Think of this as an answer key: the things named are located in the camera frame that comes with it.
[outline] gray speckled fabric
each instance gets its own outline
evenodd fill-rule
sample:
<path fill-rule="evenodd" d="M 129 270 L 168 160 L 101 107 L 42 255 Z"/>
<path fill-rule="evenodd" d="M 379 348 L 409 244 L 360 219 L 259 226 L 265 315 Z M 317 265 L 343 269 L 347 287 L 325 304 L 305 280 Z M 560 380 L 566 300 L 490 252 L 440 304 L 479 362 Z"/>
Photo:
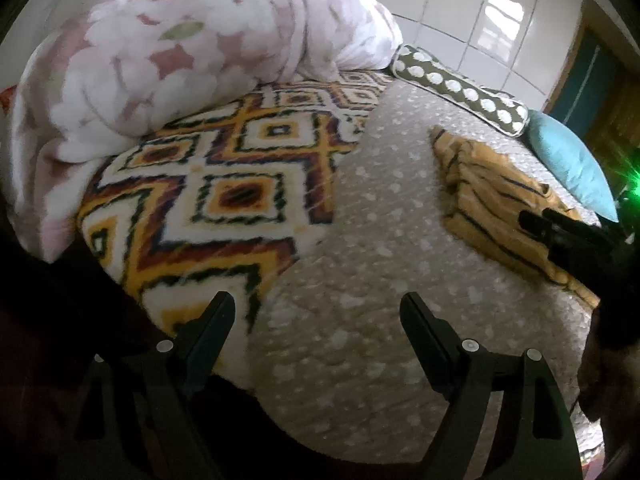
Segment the gray speckled fabric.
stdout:
<path fill-rule="evenodd" d="M 250 338 L 261 405 L 299 442 L 337 458 L 418 461 L 442 420 L 447 403 L 430 389 L 400 325 L 400 297 L 409 290 L 491 351 L 538 348 L 567 405 L 577 396 L 590 315 L 566 292 L 525 280 L 445 231 L 444 184 L 429 137 L 435 124 L 507 153 L 595 221 L 520 142 L 434 94 L 394 82 L 360 149 L 337 173 L 330 234 L 283 274 Z M 472 478 L 491 445 L 494 401 Z M 575 427 L 581 450 L 601 444 L 599 428 L 582 415 Z"/>

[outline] yellow striped cloth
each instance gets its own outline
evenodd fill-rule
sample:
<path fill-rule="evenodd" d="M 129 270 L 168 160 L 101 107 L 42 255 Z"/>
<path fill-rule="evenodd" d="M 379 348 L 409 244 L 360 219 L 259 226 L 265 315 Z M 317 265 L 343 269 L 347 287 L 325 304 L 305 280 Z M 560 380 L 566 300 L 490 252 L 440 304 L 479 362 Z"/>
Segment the yellow striped cloth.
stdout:
<path fill-rule="evenodd" d="M 507 155 L 440 126 L 433 129 L 432 136 L 447 189 L 454 198 L 445 227 L 486 256 L 526 276 L 545 276 L 596 307 L 599 298 L 550 262 L 547 247 L 518 224 L 524 209 L 541 214 L 549 207 L 575 220 L 581 220 L 580 214 L 568 209 L 548 184 L 540 184 L 514 167 Z"/>

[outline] bed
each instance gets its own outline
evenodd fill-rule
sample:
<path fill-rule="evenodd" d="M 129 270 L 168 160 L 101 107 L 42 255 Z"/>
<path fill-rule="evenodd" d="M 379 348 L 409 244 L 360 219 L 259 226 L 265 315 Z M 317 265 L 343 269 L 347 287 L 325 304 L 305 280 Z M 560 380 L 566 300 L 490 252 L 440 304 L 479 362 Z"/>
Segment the bed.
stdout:
<path fill-rule="evenodd" d="M 447 405 L 401 329 L 402 294 L 417 291 L 492 351 L 539 349 L 568 405 L 590 321 L 577 298 L 444 230 L 444 184 L 428 137 L 435 124 L 508 154 L 595 221 L 519 140 L 406 82 L 354 72 L 329 85 L 265 86 L 170 124 L 96 174 L 78 228 L 169 334 L 229 290 L 239 314 L 215 371 L 252 391 L 299 442 L 346 460 L 415 462 Z M 238 153 L 251 136 L 257 144 Z M 216 187 L 220 172 L 206 160 L 235 180 Z M 306 169 L 286 174 L 285 166 Z M 283 174 L 278 194 L 270 181 Z M 470 473 L 488 452 L 498 402 Z M 574 424 L 587 460 L 602 435 L 579 413 Z"/>

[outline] teal pillow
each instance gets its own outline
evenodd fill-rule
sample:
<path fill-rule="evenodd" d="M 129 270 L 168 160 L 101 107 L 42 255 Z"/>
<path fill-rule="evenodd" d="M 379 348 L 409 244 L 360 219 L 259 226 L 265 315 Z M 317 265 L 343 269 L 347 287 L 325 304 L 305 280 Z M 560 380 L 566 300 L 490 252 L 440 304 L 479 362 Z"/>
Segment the teal pillow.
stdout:
<path fill-rule="evenodd" d="M 607 220 L 618 221 L 607 179 L 580 137 L 535 110 L 529 110 L 527 136 L 540 161 L 583 206 Z"/>

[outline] geometric patterned blanket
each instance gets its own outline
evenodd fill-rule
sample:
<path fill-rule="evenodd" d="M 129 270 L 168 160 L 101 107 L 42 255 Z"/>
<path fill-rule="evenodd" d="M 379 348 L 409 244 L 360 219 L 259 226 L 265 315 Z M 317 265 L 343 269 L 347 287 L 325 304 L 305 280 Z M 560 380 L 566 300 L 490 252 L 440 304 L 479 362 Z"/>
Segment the geometric patterned blanket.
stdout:
<path fill-rule="evenodd" d="M 78 229 L 169 335 L 229 291 L 236 322 L 216 372 L 249 388 L 247 338 L 260 303 L 325 236 L 335 168 L 391 80 L 360 71 L 270 84 L 174 121 L 97 172 Z"/>

